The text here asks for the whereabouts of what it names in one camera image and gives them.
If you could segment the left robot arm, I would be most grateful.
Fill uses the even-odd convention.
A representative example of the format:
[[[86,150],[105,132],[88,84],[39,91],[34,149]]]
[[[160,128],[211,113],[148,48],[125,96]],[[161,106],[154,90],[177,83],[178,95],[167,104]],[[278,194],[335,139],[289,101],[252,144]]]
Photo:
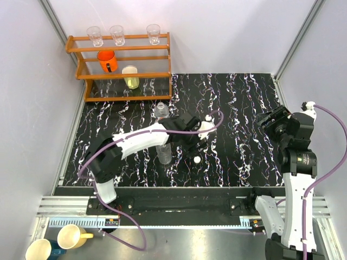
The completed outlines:
[[[101,198],[98,208],[107,215],[117,209],[117,194],[113,184],[117,163],[141,150],[172,142],[180,143],[189,155],[195,156],[206,147],[207,130],[213,127],[211,116],[208,115],[207,120],[202,121],[190,113],[185,113],[181,116],[159,119],[151,126],[131,133],[112,137],[102,136],[87,150],[85,162],[108,144],[117,140],[120,142],[102,151],[88,165],[96,182],[97,193]]]

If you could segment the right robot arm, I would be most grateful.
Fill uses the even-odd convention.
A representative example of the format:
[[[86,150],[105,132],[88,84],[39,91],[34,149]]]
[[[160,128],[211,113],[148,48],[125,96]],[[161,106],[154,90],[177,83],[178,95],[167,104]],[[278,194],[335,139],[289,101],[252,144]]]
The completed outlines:
[[[266,259],[324,259],[317,252],[313,234],[313,183],[317,157],[309,149],[315,103],[304,102],[301,111],[291,113],[285,106],[257,115],[257,124],[278,145],[280,173],[285,184],[285,214],[271,195],[257,195],[246,201],[253,215],[260,214],[267,234]]]

